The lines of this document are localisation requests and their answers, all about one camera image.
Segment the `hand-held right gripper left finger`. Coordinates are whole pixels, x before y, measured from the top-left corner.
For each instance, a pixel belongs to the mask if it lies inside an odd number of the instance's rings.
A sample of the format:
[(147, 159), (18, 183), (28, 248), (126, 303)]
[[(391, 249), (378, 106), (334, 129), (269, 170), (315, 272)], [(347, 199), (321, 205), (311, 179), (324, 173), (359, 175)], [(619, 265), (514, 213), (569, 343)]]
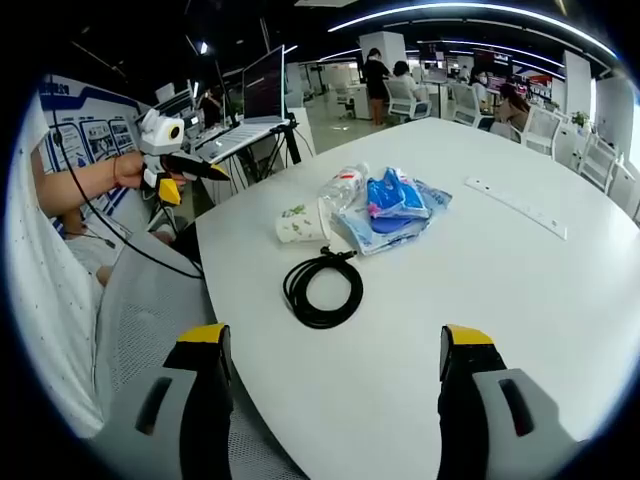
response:
[(230, 333), (182, 334), (164, 363), (117, 393), (92, 448), (118, 479), (228, 479)]

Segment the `person's left hand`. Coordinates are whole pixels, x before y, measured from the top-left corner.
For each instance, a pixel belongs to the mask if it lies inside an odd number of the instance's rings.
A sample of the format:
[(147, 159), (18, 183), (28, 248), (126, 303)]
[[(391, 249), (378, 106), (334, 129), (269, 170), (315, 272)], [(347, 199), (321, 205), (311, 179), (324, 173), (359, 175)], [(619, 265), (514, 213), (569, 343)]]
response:
[(113, 177), (116, 185), (139, 189), (143, 180), (144, 156), (139, 151), (130, 151), (113, 160)]

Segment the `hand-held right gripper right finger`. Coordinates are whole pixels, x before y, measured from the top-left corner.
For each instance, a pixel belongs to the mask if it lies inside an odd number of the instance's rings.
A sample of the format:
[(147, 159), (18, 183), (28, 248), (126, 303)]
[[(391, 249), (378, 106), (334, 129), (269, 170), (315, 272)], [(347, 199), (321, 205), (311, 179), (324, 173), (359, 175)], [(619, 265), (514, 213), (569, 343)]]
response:
[(582, 447), (559, 407), (480, 330), (441, 330), (440, 479), (551, 479)]

